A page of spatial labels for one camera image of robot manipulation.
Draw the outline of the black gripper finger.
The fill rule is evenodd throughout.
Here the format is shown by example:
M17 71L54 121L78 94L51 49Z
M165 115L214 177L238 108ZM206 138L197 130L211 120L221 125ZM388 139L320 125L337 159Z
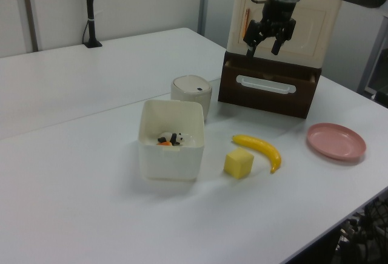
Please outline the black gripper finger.
M291 40L293 31L296 26L296 21L291 18L286 22L276 22L273 26L273 34L275 37L275 42L271 49L271 53L274 55L279 54L281 46L286 42Z
M261 22L253 19L249 22L243 38L243 41L247 44L246 56L254 56L258 44L264 40L262 29L263 25Z

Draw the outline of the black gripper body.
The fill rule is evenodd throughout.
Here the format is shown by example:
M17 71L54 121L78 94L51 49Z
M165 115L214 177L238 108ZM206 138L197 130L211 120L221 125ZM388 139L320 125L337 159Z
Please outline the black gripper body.
M296 4L280 0L266 0L261 20L263 35L276 35L280 30L292 32L296 21L292 18Z

